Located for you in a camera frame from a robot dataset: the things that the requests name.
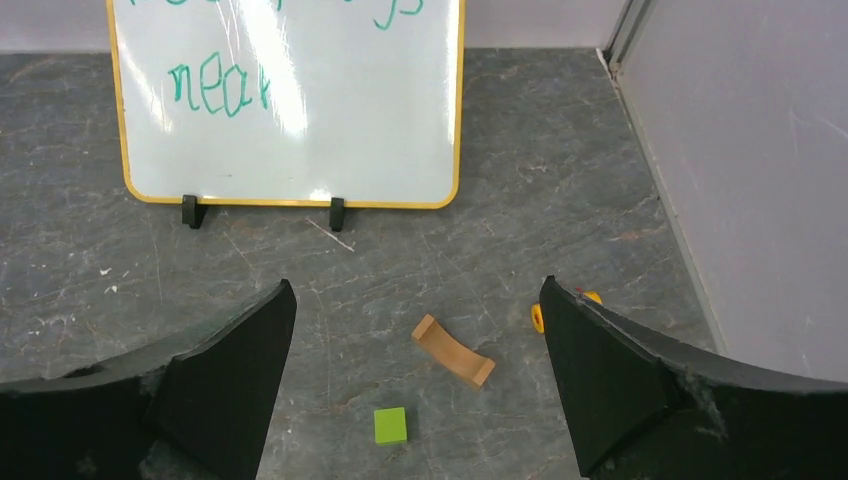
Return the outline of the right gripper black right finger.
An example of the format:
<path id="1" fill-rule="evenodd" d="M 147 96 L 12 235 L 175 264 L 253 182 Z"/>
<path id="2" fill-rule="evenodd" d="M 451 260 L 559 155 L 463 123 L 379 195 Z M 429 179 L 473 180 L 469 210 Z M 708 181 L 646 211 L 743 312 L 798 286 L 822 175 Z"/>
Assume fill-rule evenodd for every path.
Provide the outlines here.
<path id="1" fill-rule="evenodd" d="M 544 336 L 588 479 L 843 479 L 847 387 L 742 363 L 548 277 Z"/>

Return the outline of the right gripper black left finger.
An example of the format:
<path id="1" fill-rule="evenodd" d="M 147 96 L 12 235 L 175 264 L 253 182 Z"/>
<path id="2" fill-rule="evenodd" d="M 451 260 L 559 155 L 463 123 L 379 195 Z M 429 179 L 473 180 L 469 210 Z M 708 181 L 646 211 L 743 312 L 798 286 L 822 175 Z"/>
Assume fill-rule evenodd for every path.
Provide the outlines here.
<path id="1" fill-rule="evenodd" d="M 5 479 L 147 479 L 175 453 L 219 479 L 257 475 L 297 300 L 281 280 L 240 313 L 53 378 L 1 387 Z"/>

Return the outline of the yellow-framed whiteboard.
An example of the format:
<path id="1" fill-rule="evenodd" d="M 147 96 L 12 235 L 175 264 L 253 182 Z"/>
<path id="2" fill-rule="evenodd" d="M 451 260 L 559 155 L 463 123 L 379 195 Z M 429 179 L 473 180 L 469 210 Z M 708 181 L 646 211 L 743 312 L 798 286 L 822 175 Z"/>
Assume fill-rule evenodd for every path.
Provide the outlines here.
<path id="1" fill-rule="evenodd" d="M 147 203 L 439 209 L 462 1 L 110 1 L 124 182 Z"/>

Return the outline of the black whiteboard stand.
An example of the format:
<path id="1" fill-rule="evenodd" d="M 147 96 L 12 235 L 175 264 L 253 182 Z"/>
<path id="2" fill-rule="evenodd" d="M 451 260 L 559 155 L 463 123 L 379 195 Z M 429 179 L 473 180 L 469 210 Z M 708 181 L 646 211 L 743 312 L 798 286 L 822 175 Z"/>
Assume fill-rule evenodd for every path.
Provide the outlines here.
<path id="1" fill-rule="evenodd" d="M 183 195 L 181 198 L 181 221 L 191 229 L 202 226 L 208 206 L 199 203 L 195 195 Z M 343 198 L 333 197 L 329 208 L 329 226 L 333 232 L 341 232 L 344 227 L 346 203 Z"/>

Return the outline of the red toy car, yellow wheels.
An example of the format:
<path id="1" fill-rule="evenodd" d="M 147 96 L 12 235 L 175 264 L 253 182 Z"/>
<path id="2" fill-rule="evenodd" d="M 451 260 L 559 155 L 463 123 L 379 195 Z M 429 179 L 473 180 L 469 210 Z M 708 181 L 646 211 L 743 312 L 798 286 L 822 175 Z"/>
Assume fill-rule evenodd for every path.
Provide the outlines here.
<path id="1" fill-rule="evenodd" d="M 582 290 L 582 289 L 577 289 L 577 293 L 588 298 L 588 299 L 591 299 L 595 303 L 603 304 L 603 301 L 602 301 L 600 294 L 597 293 L 596 291 L 586 291 L 586 290 Z M 535 303 L 531 307 L 531 319 L 532 319 L 532 323 L 533 323 L 535 330 L 538 333 L 544 333 L 545 332 L 545 325 L 544 325 L 544 318 L 543 318 L 540 303 Z"/>

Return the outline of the curved wooden block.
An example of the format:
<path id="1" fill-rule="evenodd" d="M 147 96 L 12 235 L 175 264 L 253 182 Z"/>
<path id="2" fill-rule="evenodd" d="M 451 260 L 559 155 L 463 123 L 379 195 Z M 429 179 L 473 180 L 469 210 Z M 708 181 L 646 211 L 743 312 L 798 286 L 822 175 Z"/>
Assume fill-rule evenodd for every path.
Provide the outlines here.
<path id="1" fill-rule="evenodd" d="M 496 366 L 491 358 L 457 341 L 430 314 L 422 318 L 411 337 L 437 362 L 475 390 L 483 387 Z"/>

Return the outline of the green cube block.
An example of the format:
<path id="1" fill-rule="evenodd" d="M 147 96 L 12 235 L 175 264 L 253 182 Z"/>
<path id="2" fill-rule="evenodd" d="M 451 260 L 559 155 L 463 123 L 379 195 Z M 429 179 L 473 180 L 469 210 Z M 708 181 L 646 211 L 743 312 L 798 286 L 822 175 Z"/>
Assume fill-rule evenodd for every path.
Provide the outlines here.
<path id="1" fill-rule="evenodd" d="M 404 407 L 383 408 L 374 411 L 374 440 L 380 446 L 405 443 L 408 440 Z"/>

